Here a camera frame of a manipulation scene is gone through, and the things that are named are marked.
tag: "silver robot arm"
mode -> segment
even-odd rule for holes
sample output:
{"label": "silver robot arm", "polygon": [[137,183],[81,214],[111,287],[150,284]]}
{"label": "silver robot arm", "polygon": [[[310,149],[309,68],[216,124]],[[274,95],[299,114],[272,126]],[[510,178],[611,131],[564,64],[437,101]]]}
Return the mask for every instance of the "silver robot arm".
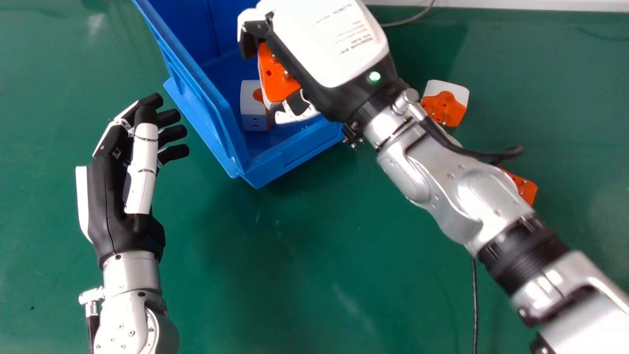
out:
{"label": "silver robot arm", "polygon": [[366,138],[402,194],[484,264],[523,322],[538,327],[533,352],[629,350],[626,293],[543,225],[506,173],[481,162],[521,149],[469,151],[436,125],[398,76],[385,33],[360,0],[262,0],[243,12],[237,31],[244,58],[264,41],[301,84],[285,114],[313,106],[344,124],[349,144]]}
{"label": "silver robot arm", "polygon": [[159,167],[189,154],[177,110],[162,98],[134,102],[107,126],[92,163],[76,168],[79,223],[94,245],[103,286],[83,292],[92,353],[177,353],[179,335],[162,298],[164,228],[151,204]]}

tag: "black cable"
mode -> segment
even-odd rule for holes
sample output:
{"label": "black cable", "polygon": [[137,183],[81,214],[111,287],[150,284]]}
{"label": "black cable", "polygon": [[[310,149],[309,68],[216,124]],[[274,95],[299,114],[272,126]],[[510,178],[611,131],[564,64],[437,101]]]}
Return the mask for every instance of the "black cable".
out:
{"label": "black cable", "polygon": [[409,23],[415,22],[418,19],[424,17],[424,15],[426,15],[430,11],[430,9],[435,5],[435,1],[436,0],[432,0],[430,4],[428,4],[428,6],[422,12],[414,16],[411,16],[401,21],[395,21],[391,23],[382,23],[380,25],[382,26],[382,28],[391,28],[391,27],[403,26],[403,25],[407,25]]}
{"label": "black cable", "polygon": [[472,354],[478,352],[478,288],[476,284],[476,260],[472,257],[472,293],[474,294],[474,337],[472,339]]}
{"label": "black cable", "polygon": [[499,164],[502,160],[513,159],[514,157],[518,157],[524,153],[524,147],[519,145],[510,147],[509,149],[500,152],[478,152],[465,149],[450,141],[441,128],[430,117],[420,120],[420,126],[426,131],[426,133],[428,133],[446,149],[478,160],[490,159],[491,164]]}

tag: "green indicator light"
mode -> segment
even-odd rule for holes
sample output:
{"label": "green indicator light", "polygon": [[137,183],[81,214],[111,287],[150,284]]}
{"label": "green indicator light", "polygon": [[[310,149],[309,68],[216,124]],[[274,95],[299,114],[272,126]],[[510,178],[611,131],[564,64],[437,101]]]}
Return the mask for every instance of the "green indicator light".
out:
{"label": "green indicator light", "polygon": [[371,80],[373,83],[377,83],[378,81],[380,81],[380,73],[377,71],[372,71],[369,73],[369,80]]}

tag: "screw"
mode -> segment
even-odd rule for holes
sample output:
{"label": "screw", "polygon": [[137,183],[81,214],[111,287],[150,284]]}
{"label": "screw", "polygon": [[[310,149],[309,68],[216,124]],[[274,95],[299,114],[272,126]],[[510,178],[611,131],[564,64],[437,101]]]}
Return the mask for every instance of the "screw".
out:
{"label": "screw", "polygon": [[408,109],[408,105],[414,102],[417,102],[419,100],[420,100],[420,94],[417,93],[415,89],[408,88],[402,91],[402,93],[398,96],[398,98],[396,98],[391,108],[393,109],[393,112],[395,112],[396,114],[403,115],[404,113],[406,113],[406,110]]}

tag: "blue plastic container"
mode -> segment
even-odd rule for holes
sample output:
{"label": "blue plastic container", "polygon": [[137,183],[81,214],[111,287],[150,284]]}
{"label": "blue plastic container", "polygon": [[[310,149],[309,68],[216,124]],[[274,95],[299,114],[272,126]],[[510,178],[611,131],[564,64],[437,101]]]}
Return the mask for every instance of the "blue plastic container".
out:
{"label": "blue plastic container", "polygon": [[237,17],[256,0],[133,0],[164,55],[166,91],[232,178],[260,188],[343,138],[322,116],[245,132],[240,83],[257,79],[256,60],[240,57]]}

